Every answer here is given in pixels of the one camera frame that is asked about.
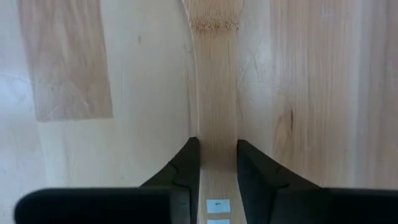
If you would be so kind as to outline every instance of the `white label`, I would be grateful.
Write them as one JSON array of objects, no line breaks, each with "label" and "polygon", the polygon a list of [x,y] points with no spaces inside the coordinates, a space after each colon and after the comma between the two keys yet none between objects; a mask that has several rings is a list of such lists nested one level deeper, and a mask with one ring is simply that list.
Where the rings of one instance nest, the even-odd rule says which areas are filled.
[{"label": "white label", "polygon": [[218,214],[218,213],[231,213],[231,206],[229,205],[229,199],[223,200],[207,200],[207,213]]},{"label": "white label", "polygon": [[207,224],[229,224],[229,220],[207,220]]}]

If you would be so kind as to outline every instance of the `light wood surface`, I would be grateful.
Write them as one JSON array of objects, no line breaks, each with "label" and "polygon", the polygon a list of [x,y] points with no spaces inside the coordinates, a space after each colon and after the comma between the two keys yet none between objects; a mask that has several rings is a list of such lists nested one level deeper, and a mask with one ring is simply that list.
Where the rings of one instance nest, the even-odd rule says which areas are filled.
[{"label": "light wood surface", "polygon": [[[81,0],[92,6],[84,13],[61,1],[34,2],[64,13],[69,19],[57,17],[58,28],[68,23],[64,30],[76,34],[26,32],[26,25],[52,21],[21,20],[29,15],[21,5],[33,1],[0,1],[0,223],[12,223],[14,204],[31,190],[140,185],[198,136],[194,40],[181,0]],[[44,15],[47,8],[27,10]],[[397,11],[395,0],[244,1],[236,35],[238,138],[316,184],[398,189]],[[74,90],[67,83],[93,84],[103,94],[104,82],[76,82],[72,77],[80,76],[51,72],[46,60],[32,74],[32,57],[41,51],[29,50],[27,42],[38,47],[30,38],[49,38],[49,52],[57,54],[78,34],[98,48],[66,45],[65,52],[79,52],[100,69],[90,77],[107,77],[112,116],[96,113],[109,105],[95,113],[78,106],[71,116],[40,121],[38,110],[66,95],[36,98],[34,77],[62,78],[65,85],[52,85],[65,91]],[[95,54],[101,46],[105,51]],[[38,108],[40,100],[49,107]],[[110,102],[99,95],[87,100]],[[88,116],[78,120],[79,113]],[[207,189],[213,197],[236,185]]]},{"label": "light wood surface", "polygon": [[[242,0],[183,0],[196,62],[201,172],[198,222],[245,223],[236,175],[237,30]],[[213,214],[207,200],[227,199],[231,212]]]},{"label": "light wood surface", "polygon": [[38,121],[112,118],[99,0],[20,0]]}]

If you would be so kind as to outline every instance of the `black mark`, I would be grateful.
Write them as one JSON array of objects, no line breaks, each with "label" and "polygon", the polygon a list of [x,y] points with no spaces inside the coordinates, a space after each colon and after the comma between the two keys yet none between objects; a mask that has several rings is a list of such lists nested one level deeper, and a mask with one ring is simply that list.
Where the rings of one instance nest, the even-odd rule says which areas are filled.
[{"label": "black mark", "polygon": [[293,123],[294,123],[294,115],[293,115],[293,111],[290,112],[290,130],[293,131]]}]

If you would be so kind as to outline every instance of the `plywood panel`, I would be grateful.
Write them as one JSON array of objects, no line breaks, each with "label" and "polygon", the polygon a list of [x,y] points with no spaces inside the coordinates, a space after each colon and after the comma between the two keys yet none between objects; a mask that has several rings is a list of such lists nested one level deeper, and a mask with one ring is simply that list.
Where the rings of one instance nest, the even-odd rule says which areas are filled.
[{"label": "plywood panel", "polygon": [[99,0],[19,0],[38,121],[111,118]]}]

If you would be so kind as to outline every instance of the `black plastic jaw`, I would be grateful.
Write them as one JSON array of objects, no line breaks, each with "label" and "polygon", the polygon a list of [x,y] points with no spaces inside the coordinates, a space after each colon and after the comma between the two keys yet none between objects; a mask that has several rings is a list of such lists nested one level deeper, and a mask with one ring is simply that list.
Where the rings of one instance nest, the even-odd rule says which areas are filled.
[{"label": "black plastic jaw", "polygon": [[242,140],[238,182],[248,224],[398,223],[398,191],[321,188]]},{"label": "black plastic jaw", "polygon": [[141,187],[182,187],[190,192],[190,220],[197,222],[200,181],[200,143],[190,138],[174,158]]},{"label": "black plastic jaw", "polygon": [[197,222],[200,145],[190,138],[178,154],[141,187],[45,189],[23,197],[17,224]]}]

